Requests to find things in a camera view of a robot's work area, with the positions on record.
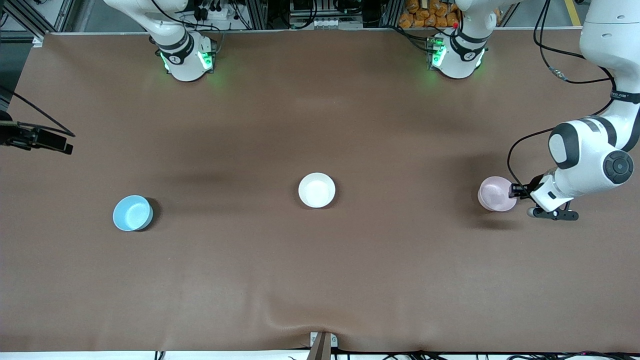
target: brown table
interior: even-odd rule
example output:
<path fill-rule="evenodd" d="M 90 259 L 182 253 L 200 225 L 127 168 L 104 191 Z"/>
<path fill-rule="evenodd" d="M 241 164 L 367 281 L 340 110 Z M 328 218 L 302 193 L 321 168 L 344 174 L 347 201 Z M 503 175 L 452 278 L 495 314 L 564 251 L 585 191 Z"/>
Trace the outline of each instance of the brown table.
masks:
<path fill-rule="evenodd" d="M 579 31 L 547 37 L 576 50 Z M 0 149 L 2 350 L 292 348 L 326 329 L 346 350 L 640 352 L 640 177 L 575 201 L 578 222 L 477 203 L 518 137 L 607 100 L 554 78 L 530 31 L 496 33 L 464 81 L 386 31 L 230 35 L 194 83 L 153 51 L 47 36 L 29 55 L 17 91 L 77 138 L 71 156 Z M 553 165 L 545 142 L 516 150 L 524 181 Z M 296 197 L 315 171 L 338 184 L 329 209 Z M 121 232 L 134 193 L 161 214 Z"/>

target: blue cup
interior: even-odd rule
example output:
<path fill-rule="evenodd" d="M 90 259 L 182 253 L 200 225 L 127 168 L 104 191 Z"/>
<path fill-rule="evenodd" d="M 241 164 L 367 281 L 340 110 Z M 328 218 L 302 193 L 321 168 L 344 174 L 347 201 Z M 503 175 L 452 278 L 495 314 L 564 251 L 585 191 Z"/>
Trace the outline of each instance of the blue cup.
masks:
<path fill-rule="evenodd" d="M 127 196 L 113 209 L 113 223 L 122 231 L 142 230 L 153 217 L 154 210 L 149 201 L 140 195 Z"/>

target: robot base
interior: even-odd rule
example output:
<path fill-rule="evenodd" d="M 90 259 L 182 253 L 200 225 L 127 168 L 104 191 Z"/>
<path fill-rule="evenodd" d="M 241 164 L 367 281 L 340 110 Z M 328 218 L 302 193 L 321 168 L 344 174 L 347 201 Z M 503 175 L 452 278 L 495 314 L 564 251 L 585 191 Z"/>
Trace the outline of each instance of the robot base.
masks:
<path fill-rule="evenodd" d="M 195 81 L 206 73 L 213 73 L 216 62 L 217 43 L 195 31 L 189 34 L 193 37 L 195 45 L 181 64 L 174 64 L 163 56 L 167 73 L 179 81 Z"/>
<path fill-rule="evenodd" d="M 453 30 L 446 30 L 446 32 L 452 33 Z M 480 66 L 484 51 L 477 56 L 476 61 L 462 61 L 460 56 L 451 49 L 451 40 L 448 36 L 437 34 L 435 38 L 442 39 L 445 45 L 441 45 L 442 52 L 437 60 L 436 57 L 428 55 L 432 69 L 438 69 L 443 75 L 452 79 L 464 79 L 473 74 L 474 70 Z"/>

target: yellow stripe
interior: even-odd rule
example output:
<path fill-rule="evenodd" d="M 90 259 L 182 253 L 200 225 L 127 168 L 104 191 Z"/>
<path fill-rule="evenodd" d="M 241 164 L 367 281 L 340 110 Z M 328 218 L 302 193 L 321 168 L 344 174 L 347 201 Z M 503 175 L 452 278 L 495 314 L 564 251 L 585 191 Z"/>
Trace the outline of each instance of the yellow stripe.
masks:
<path fill-rule="evenodd" d="M 575 11 L 575 4 L 573 0 L 564 0 L 566 5 L 566 11 L 569 12 L 569 18 L 571 18 L 571 24 L 573 26 L 581 26 L 580 19 L 578 18 L 578 12 Z"/>

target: cable connector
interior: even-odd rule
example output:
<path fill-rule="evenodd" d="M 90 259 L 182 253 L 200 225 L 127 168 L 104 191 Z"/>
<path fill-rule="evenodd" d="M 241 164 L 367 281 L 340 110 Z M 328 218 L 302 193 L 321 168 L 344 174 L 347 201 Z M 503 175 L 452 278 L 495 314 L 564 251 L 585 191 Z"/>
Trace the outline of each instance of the cable connector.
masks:
<path fill-rule="evenodd" d="M 567 81 L 568 80 L 566 78 L 566 76 L 564 76 L 563 72 L 561 72 L 560 70 L 556 69 L 553 66 L 549 67 L 549 71 L 551 71 L 553 73 L 553 75 L 555 75 L 558 79 L 560 79 L 562 81 Z"/>

